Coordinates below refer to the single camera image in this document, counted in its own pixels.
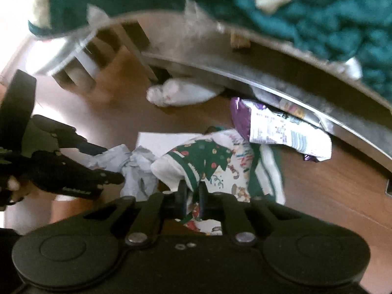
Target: wooden floor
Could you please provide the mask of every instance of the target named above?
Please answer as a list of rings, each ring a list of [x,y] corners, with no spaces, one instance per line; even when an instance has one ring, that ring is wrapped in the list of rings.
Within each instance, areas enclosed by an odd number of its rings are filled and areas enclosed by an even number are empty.
[[[149,85],[139,65],[122,50],[99,76],[98,88],[88,98],[63,91],[51,77],[42,77],[37,101],[48,117],[75,126],[90,142],[106,147],[125,143],[132,149],[139,131],[204,132],[211,125],[232,126],[229,98],[160,109],[146,100]],[[282,148],[282,171],[287,206],[362,235],[372,255],[362,285],[374,294],[390,293],[392,198],[384,194],[386,176],[339,140],[334,140],[332,159],[321,163],[304,162],[300,154]],[[20,213],[41,216],[43,224],[48,220],[45,209],[50,209],[43,200],[27,199],[24,205],[14,206],[7,214],[8,225],[23,230],[23,224],[32,224]]]

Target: silver screw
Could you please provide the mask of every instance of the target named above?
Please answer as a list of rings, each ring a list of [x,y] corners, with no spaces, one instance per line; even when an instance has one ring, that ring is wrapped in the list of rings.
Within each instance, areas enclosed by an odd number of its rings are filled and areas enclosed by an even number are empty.
[[[135,232],[128,235],[128,241],[133,245],[138,245],[140,243],[146,242],[148,239],[147,235],[141,232]]]
[[[240,232],[236,234],[236,240],[240,243],[250,243],[256,239],[256,236],[251,232]]]
[[[187,247],[185,246],[185,244],[176,244],[175,245],[175,248],[177,249],[177,250],[185,250]]]

